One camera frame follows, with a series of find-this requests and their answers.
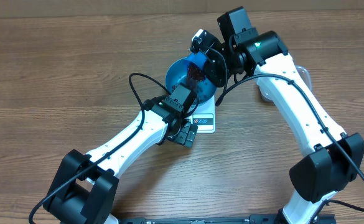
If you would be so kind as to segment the blue plastic scoop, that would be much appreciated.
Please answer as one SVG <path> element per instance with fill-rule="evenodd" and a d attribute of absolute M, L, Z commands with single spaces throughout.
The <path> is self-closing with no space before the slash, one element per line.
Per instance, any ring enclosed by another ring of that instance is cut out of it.
<path fill-rule="evenodd" d="M 201 71 L 203 71 L 205 62 L 207 61 L 207 56 L 201 52 L 191 53 L 186 58 L 184 58 L 184 65 L 189 68 L 190 64 L 193 63 Z"/>

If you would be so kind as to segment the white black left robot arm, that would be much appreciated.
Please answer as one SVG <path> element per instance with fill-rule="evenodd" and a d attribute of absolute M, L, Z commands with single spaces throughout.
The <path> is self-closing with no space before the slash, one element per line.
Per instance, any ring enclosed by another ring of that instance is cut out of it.
<path fill-rule="evenodd" d="M 166 139 L 190 147 L 197 128 L 185 116 L 197 94 L 179 84 L 169 96 L 140 103 L 135 120 L 104 145 L 82 154 L 70 151 L 61 161 L 47 196 L 30 212 L 29 222 L 40 207 L 61 223 L 117 223 L 112 216 L 119 179 L 147 149 Z"/>

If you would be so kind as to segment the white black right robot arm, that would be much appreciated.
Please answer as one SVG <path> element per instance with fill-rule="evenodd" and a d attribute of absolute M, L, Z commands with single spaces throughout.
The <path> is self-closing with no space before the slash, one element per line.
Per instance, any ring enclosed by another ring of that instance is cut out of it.
<path fill-rule="evenodd" d="M 217 23 L 222 40 L 203 33 L 192 41 L 210 57 L 204 66 L 208 79 L 224 94 L 254 80 L 280 111 L 301 150 L 301 161 L 289 171 L 294 193 L 274 221 L 319 222 L 320 212 L 335 202 L 335 194 L 363 177 L 364 139 L 358 133 L 347 134 L 327 114 L 277 33 L 259 34 L 242 7 L 224 13 Z"/>

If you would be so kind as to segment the red adzuki beans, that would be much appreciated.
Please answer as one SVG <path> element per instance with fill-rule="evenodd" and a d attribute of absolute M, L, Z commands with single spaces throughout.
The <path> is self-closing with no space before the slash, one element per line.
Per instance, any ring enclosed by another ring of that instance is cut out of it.
<path fill-rule="evenodd" d="M 199 103 L 209 100 L 216 92 L 216 87 L 209 81 L 203 71 L 193 63 L 187 68 L 185 65 L 176 67 L 171 76 L 170 89 L 174 91 L 178 84 L 184 84 L 197 94 Z"/>

